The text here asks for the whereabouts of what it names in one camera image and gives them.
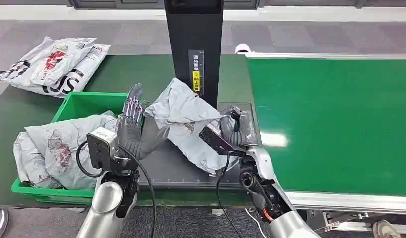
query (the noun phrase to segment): label sticker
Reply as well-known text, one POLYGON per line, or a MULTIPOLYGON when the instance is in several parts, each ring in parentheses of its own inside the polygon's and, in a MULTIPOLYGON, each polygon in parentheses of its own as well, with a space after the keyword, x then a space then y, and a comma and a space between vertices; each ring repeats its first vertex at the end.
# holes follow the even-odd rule
POLYGON ((200 91, 200 72, 193 71, 193 91, 199 92, 200 91))
POLYGON ((191 89, 204 95, 204 50, 189 50, 189 72, 191 89))

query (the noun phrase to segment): black pole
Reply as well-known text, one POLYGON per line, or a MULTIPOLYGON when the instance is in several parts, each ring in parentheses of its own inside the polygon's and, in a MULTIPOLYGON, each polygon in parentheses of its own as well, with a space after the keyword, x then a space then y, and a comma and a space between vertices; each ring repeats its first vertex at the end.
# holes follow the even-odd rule
POLYGON ((165 0, 175 76, 217 107, 223 0, 165 0))

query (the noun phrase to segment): white cable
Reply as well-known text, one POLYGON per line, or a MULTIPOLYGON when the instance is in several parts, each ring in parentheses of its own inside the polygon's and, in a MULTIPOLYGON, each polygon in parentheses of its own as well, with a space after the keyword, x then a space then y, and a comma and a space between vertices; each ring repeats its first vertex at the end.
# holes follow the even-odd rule
POLYGON ((265 234, 263 233, 263 230, 262 230, 262 227, 260 226, 259 221, 257 221, 256 218, 254 218, 254 217, 248 212, 247 208, 245 209, 245 211, 246 211, 247 214, 251 217, 251 219, 253 219, 253 220, 257 223, 257 226, 259 227, 259 230, 260 230, 260 233, 262 234, 262 236, 263 236, 264 238, 267 238, 267 237, 265 236, 265 234))

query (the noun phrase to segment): black cable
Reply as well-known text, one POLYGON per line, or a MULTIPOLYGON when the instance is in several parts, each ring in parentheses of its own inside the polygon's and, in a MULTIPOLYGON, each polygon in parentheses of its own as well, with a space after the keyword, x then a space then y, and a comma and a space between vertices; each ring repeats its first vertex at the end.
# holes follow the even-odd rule
POLYGON ((149 177, 149 174, 147 173, 146 169, 144 168, 144 166, 140 163, 140 161, 138 159, 136 159, 135 156, 133 156, 133 154, 128 151, 128 149, 126 149, 124 146, 119 145, 119 148, 124 151, 124 153, 128 154, 128 156, 130 158, 133 158, 136 163, 138 164, 138 166, 141 168, 141 170, 144 173, 144 176, 147 179, 147 182, 149 183, 149 189, 150 189, 150 193, 152 194, 152 203, 153 203, 153 221, 152 221, 152 233, 150 234, 150 237, 153 238, 153 234, 155 233, 155 226, 156 226, 156 202, 155 202, 155 191, 153 190, 153 185, 152 185, 152 180, 149 177))
POLYGON ((76 152, 76 162, 77 162, 77 166, 79 166, 79 169, 80 169, 85 175, 87 175, 87 176, 89 176, 89 177, 92 177, 92 178, 97 178, 97 177, 103 175, 105 171, 104 171, 104 170, 101 170, 101 172, 99 172, 99 173, 97 173, 97 174, 91 174, 91 173, 89 173, 89 172, 83 167, 82 163, 80 162, 80 151, 81 151, 82 148, 85 146, 85 144, 87 144, 87 141, 82 142, 82 143, 79 145, 79 148, 77 149, 77 152, 76 152))
POLYGON ((222 174, 220 175, 220 177, 219 177, 219 179, 217 180, 217 183, 216 183, 216 196, 217 196, 217 200, 218 200, 218 202, 219 202, 219 205, 220 205, 220 207, 221 207, 222 210, 223 210, 223 213, 225 213, 225 216, 226 216, 226 218, 228 218, 229 223, 231 223, 232 227, 234 228, 234 230, 236 231, 236 233, 238 234, 238 236, 241 238, 240 232, 238 231, 237 227, 236 227, 236 226, 234 225, 234 223, 232 222, 231 218, 228 216, 228 213, 226 213, 226 210, 225 210, 225 208, 222 206, 222 203, 220 202, 220 197, 219 197, 219 184, 220 184, 220 181, 221 181, 222 178, 223 178, 223 175, 225 174, 226 170, 228 169, 228 166, 229 166, 229 157, 230 157, 229 151, 227 151, 226 166, 225 166, 225 168, 223 169, 223 172, 222 172, 222 174))

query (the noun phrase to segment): green plastic crate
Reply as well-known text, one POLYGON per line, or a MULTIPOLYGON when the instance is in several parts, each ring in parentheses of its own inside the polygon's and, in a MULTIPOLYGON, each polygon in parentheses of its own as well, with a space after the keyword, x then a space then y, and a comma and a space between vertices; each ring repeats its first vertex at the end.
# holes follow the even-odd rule
MULTIPOLYGON (((115 114, 121 113, 125 93, 96 93, 96 92, 72 92, 61 103, 51 122, 83 118, 92 114, 101 114, 107 110, 115 114)), ((53 202, 66 204, 92 203, 93 190, 65 190, 36 188, 20 182, 16 178, 11 191, 35 197, 39 202, 53 202)))

